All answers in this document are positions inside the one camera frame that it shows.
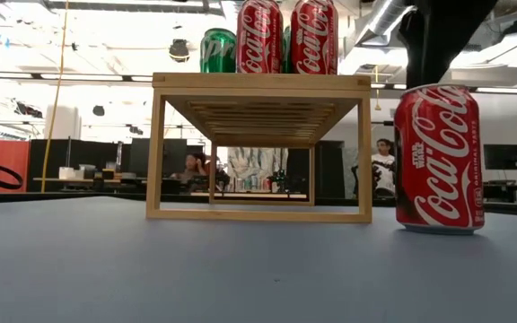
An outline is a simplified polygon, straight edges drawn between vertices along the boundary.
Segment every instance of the table surface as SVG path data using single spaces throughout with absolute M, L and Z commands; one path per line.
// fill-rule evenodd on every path
M 0 322 L 517 322 L 517 216 L 452 237 L 401 230 L 389 208 L 361 225 L 2 203 Z

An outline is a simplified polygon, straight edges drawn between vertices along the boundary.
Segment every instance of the coca-cola can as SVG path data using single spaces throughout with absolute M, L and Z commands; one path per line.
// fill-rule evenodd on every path
M 394 127 L 398 222 L 431 233 L 482 228 L 479 112 L 468 88 L 435 84 L 406 91 Z
M 338 14 L 331 0 L 299 0 L 291 15 L 291 57 L 297 74 L 336 74 Z
M 283 16 L 274 0 L 247 0 L 239 10 L 237 72 L 280 73 Z

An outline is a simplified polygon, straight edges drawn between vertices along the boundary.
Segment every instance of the shelving unit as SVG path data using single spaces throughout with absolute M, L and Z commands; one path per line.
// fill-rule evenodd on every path
M 153 75 L 153 116 L 147 180 L 147 218 L 369 223 L 372 221 L 371 120 L 368 76 L 305 74 Z M 308 202 L 218 201 L 210 186 L 207 209 L 161 209 L 165 102 L 212 142 L 209 182 L 215 182 L 216 148 L 282 147 L 310 150 Z M 351 109 L 358 108 L 359 212 L 249 211 L 215 204 L 314 206 L 314 145 Z

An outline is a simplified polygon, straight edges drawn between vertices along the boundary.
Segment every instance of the green soda can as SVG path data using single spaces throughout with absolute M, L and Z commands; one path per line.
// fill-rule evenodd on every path
M 291 59 L 291 26 L 286 26 L 283 32 L 283 74 L 293 73 L 293 61 Z
M 222 28 L 205 32 L 201 40 L 201 73 L 235 73 L 236 36 Z

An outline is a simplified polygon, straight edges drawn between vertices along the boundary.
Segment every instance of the person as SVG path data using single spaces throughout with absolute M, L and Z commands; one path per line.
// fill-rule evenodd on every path
M 190 153 L 185 159 L 185 171 L 172 174 L 173 179 L 178 179 L 182 184 L 187 184 L 196 175 L 206 175 L 205 155 L 203 153 Z
M 392 143 L 388 139 L 376 142 L 378 153 L 372 156 L 372 167 L 376 168 L 376 189 L 386 189 L 394 194 L 394 156 L 390 154 Z

